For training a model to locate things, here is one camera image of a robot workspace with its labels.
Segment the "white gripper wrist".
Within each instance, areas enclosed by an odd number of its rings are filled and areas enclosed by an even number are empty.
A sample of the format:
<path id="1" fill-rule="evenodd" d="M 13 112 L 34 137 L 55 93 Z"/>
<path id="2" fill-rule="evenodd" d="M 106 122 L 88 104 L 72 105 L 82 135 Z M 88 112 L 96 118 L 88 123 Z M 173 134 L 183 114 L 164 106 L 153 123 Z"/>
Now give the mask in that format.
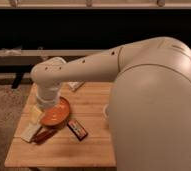
<path id="1" fill-rule="evenodd" d="M 45 110 L 55 106 L 59 102 L 59 90 L 61 85 L 37 86 L 36 102 L 40 109 Z"/>

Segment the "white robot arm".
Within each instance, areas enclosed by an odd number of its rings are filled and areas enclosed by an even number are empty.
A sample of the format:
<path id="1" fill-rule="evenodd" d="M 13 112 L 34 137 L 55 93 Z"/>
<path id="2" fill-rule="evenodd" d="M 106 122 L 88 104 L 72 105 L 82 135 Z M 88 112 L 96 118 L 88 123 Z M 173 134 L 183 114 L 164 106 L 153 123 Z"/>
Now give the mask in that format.
<path id="1" fill-rule="evenodd" d="M 171 37 L 121 45 L 68 63 L 35 65 L 42 108 L 68 81 L 110 82 L 106 109 L 117 171 L 191 171 L 191 49 Z"/>

